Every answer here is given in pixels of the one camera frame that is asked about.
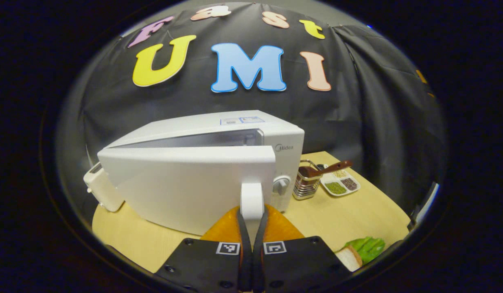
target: seeds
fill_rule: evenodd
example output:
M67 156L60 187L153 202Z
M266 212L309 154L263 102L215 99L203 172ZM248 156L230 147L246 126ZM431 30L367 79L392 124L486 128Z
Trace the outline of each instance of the seeds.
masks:
M346 189L340 185L338 182L331 182L331 183L326 183L326 187L331 191L332 193L336 195L341 195L342 193L346 192Z
M333 172L333 175L337 176L338 178L343 178L347 176L347 174L343 170L335 171Z
M349 190L354 190L357 188L356 183L354 183L351 178L340 180Z

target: letter m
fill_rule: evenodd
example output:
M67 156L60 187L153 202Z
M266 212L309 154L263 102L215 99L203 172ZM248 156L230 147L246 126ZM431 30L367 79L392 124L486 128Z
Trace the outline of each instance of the letter m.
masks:
M252 88L259 71L261 71L261 79L257 82L259 89L263 91L286 89L281 73L283 54L281 48L262 46L251 60L239 45L233 43L213 45L212 51L216 52L218 57L217 81L212 85L212 91L220 93L237 89L237 82L232 78L232 70L247 90Z

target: foam letter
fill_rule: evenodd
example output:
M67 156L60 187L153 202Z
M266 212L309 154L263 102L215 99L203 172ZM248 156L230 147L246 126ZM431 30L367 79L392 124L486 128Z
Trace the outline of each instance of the foam letter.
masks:
M237 89L237 82L232 79L232 69L245 89L252 88L255 78L261 71L257 87L263 91L283 91L286 84L282 81L281 55L283 50L275 46L262 46L250 60L241 47L233 43L216 44L212 51L217 53L217 81L212 91L232 92Z
M310 20L299 20L302 24L304 24L304 28L306 31L312 35L313 37L316 37L317 39L325 39L326 36L322 35L318 31L322 31L322 28L320 26L317 26L314 22Z
M279 28L289 28L289 24L285 22L286 18L283 15L273 13L271 11L264 11L262 13L262 20L271 26L277 26Z
M219 17L225 16L232 13L228 11L228 6L212 6L205 9L201 9L196 12L196 15L190 17L191 20L201 20L209 17Z
M418 74L418 76L420 77L421 79L421 82L427 84L427 81L425 79L425 77L423 76L423 74L421 74L421 72L419 70L416 69L416 73Z
M300 52L300 55L306 59L309 70L308 87L315 91L329 91L331 85L326 80L326 73L322 61L324 57L314 52Z
M132 47L133 45L139 44L142 41L145 41L149 37L151 37L151 32L157 32L165 22L169 22L174 19L173 16L169 16L165 19L159 20L158 22L154 22L153 24L149 24L142 28L140 34L136 37L136 39L129 45L127 48Z
M152 62L155 53L163 47L163 44L157 44L139 52L138 55L136 55L138 60L136 61L134 73L132 74L134 84L139 87L147 87L149 85L164 82L168 78L174 76L183 67L188 45L190 41L195 38L195 35L185 35L184 37L178 37L170 41L170 44L173 45L174 48L172 49L170 61L162 69L152 70Z

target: pink letter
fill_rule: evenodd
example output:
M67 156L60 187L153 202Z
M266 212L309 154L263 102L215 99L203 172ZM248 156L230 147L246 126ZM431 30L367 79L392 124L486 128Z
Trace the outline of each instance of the pink letter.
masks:
M220 16L225 16L229 15L232 13L231 11L228 11L228 6L212 6L208 7L205 9L201 9L196 12L196 14L192 17L190 17L191 20L201 20L209 17L220 17Z
M331 85L326 80L322 61L324 57L314 52L300 52L300 55L306 59L309 69L308 87L315 91L329 91Z
M136 37L136 39L127 47L130 48L133 45L139 44L142 41L145 41L149 37L151 37L150 33L151 32L157 32L165 22L169 22L170 20L174 19L173 16L169 16L165 19L159 20L158 22L154 22L153 24L149 24L142 28L140 34Z
M286 18L283 15L273 13L271 11L264 11L262 16L262 20L271 26L289 28L289 24L286 22Z

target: wooden table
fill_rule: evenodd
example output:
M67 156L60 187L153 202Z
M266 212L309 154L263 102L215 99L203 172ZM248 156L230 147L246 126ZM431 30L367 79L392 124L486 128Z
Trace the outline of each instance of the wooden table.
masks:
M328 165L339 161L327 152L304 154L301 159ZM348 241L366 236L384 239L386 248L403 239L408 234L409 217L371 182L351 168L346 170L361 184L358 191L332 197L321 186L310 199L298 201L291 197L285 217L304 236L322 237L333 251L341 249ZM127 203L115 213L98 205L92 228L103 243L113 246L153 273L163 265L181 240L201 237L146 221Z

